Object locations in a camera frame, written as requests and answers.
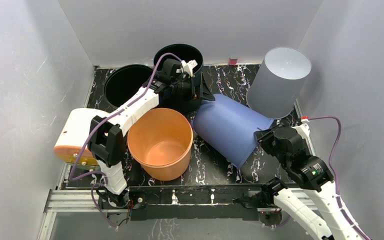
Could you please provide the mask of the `orange bucket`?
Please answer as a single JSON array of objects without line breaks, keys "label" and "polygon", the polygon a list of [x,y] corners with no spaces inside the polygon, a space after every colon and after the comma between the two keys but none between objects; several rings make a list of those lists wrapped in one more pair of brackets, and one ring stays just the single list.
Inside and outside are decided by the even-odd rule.
[{"label": "orange bucket", "polygon": [[151,177],[164,182],[179,178],[187,170],[193,141],[187,118],[169,108],[151,109],[127,134],[132,157]]}]

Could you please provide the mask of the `blue bucket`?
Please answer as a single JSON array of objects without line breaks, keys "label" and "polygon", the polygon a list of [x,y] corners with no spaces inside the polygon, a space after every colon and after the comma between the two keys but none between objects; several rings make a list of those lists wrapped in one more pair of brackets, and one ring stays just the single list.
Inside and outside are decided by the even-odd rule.
[{"label": "blue bucket", "polygon": [[257,146],[254,132],[269,129],[274,120],[220,93],[213,96],[201,102],[192,128],[240,169]]}]

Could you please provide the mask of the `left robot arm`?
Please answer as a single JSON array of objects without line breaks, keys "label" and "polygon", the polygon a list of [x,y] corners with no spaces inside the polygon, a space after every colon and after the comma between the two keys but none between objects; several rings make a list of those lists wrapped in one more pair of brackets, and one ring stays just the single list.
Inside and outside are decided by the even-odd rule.
[{"label": "left robot arm", "polygon": [[196,60],[181,60],[164,54],[157,61],[161,70],[154,69],[150,77],[129,100],[112,113],[95,115],[89,134],[81,148],[88,149],[97,160],[105,190],[111,193],[110,202],[117,208],[129,203],[124,191],[127,181],[122,170],[126,152],[125,136],[130,128],[147,112],[156,107],[172,109],[182,115],[192,112],[201,100],[214,100],[204,78],[196,72]]}]

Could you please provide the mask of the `grey white bucket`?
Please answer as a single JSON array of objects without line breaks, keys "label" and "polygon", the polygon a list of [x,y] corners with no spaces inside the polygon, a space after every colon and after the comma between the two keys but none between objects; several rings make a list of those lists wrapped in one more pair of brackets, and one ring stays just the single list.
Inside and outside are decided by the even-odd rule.
[{"label": "grey white bucket", "polygon": [[269,50],[246,93],[247,105],[270,119],[286,117],[311,70],[310,59],[295,48]]}]

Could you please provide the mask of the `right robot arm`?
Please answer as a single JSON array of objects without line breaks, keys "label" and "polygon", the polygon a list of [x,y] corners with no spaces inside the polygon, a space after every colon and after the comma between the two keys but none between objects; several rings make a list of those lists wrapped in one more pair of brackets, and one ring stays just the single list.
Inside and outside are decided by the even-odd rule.
[{"label": "right robot arm", "polygon": [[279,124],[254,133],[263,151],[275,157],[287,175],[312,200],[320,215],[299,200],[292,190],[275,177],[261,188],[262,202],[279,207],[314,240],[367,240],[337,191],[337,183],[327,164],[310,154],[307,124],[295,127]]}]

